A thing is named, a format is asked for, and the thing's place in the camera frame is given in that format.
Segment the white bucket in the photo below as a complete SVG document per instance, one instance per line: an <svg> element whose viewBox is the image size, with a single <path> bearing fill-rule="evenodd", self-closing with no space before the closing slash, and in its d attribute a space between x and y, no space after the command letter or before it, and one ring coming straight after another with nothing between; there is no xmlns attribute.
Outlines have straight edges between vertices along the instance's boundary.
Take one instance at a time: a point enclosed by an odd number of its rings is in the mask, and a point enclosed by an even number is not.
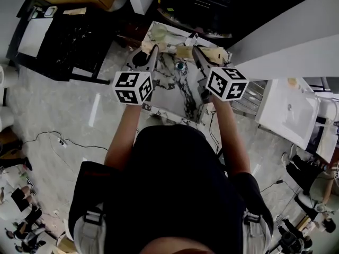
<svg viewBox="0 0 339 254"><path fill-rule="evenodd" d="M7 106L0 106L0 132L8 126L13 125L14 115L12 110Z"/></svg>
<svg viewBox="0 0 339 254"><path fill-rule="evenodd" d="M17 73L16 69L7 66L7 65L0 65L0 87L6 88L14 86L19 78L19 74Z"/></svg>

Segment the floor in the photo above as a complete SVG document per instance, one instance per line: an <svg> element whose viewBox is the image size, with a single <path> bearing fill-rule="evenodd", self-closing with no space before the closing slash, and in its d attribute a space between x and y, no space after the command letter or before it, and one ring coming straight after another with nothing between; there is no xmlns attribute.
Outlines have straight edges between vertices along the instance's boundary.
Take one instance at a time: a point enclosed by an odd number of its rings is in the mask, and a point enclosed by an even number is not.
<svg viewBox="0 0 339 254"><path fill-rule="evenodd" d="M129 54L129 49L113 43L105 59L100 77L110 79L119 70ZM90 126L92 106L100 97L93 126ZM8 90L7 105L15 114L13 130L23 141L33 140L44 131L58 131L63 138L85 145L108 148L124 110L113 100L111 86L81 81L58 82L36 72L21 68L19 83ZM138 128L142 129L149 117L142 112ZM283 179L296 191L297 184L287 174L280 158L291 143L281 137L258 129L258 124L243 116L236 116L238 129L244 139L251 160L251 170L260 189ZM208 132L204 134L213 145ZM217 119L212 127L220 141ZM82 148L71 143L66 148L58 143L58 134L42 134L37 141L29 142L24 151L29 157L33 172L30 177L37 188L37 199L45 214L48 228L59 236L64 231L63 219L68 218L77 173L84 159L103 163L105 150ZM273 217L289 215L296 221L301 209L296 205L293 191L286 185L274 185L262 193Z"/></svg>

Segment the white cube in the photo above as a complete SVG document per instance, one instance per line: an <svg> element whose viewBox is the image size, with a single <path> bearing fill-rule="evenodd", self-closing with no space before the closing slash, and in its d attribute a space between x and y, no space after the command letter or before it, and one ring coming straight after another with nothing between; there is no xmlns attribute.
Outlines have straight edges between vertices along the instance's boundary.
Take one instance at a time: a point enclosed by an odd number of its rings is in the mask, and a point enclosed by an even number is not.
<svg viewBox="0 0 339 254"><path fill-rule="evenodd" d="M222 101L241 99L248 80L236 68L211 68L206 88Z"/></svg>
<svg viewBox="0 0 339 254"><path fill-rule="evenodd" d="M115 74L113 91L122 104L141 105L152 90L148 71L117 71Z"/></svg>

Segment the marble tabletop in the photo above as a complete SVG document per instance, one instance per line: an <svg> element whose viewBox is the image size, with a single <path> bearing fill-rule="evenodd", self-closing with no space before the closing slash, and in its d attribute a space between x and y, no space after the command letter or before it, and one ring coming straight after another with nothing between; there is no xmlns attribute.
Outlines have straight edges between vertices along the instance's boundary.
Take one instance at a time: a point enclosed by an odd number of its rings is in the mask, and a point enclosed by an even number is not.
<svg viewBox="0 0 339 254"><path fill-rule="evenodd" d="M144 41L150 41L151 29L158 24L153 22L148 29ZM167 45L166 52L159 55L155 70L156 87L150 102L145 102L144 109L158 114L177 123L201 123L206 114L206 105L203 104L198 93L198 80L203 75L197 69L194 61L180 59L175 56L175 46L184 46L190 33L163 24L167 34L163 42ZM215 44L198 38L196 44L205 47L216 47ZM177 70L175 64L182 61L186 65L183 71Z"/></svg>

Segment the white sink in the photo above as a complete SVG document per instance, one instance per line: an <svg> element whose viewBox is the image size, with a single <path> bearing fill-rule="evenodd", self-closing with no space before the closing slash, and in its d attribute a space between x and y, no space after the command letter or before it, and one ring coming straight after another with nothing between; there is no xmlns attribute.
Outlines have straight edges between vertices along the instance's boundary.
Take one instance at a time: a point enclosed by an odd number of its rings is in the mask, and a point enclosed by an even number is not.
<svg viewBox="0 0 339 254"><path fill-rule="evenodd" d="M305 150L319 105L304 79L269 80L255 121Z"/></svg>

